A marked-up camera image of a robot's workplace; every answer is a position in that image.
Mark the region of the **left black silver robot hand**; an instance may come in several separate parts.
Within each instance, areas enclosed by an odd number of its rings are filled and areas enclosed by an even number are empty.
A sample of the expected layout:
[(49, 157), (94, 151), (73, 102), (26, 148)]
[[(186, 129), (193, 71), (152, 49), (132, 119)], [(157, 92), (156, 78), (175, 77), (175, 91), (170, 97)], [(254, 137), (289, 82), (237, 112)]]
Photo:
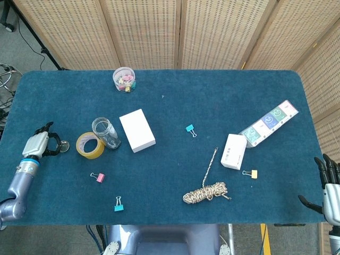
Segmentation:
[[(25, 144), (22, 156), (24, 158), (41, 159), (45, 156), (56, 156), (61, 152), (61, 140), (57, 133), (49, 132), (49, 128), (54, 122), (48, 122), (43, 127), (35, 130), (34, 135), (31, 136)], [(56, 140), (57, 146), (55, 150), (50, 150), (47, 145), (50, 138)]]

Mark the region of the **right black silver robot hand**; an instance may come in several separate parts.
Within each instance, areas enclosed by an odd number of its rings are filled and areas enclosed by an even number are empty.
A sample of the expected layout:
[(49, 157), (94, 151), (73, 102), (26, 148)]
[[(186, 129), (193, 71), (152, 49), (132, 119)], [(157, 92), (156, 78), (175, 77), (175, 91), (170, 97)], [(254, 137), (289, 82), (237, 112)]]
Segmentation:
[(329, 224), (339, 227), (339, 163), (327, 154), (323, 154), (322, 157), (323, 160), (314, 158), (320, 174), (322, 206), (308, 201), (303, 195), (298, 195), (298, 198), (305, 207), (322, 214)]

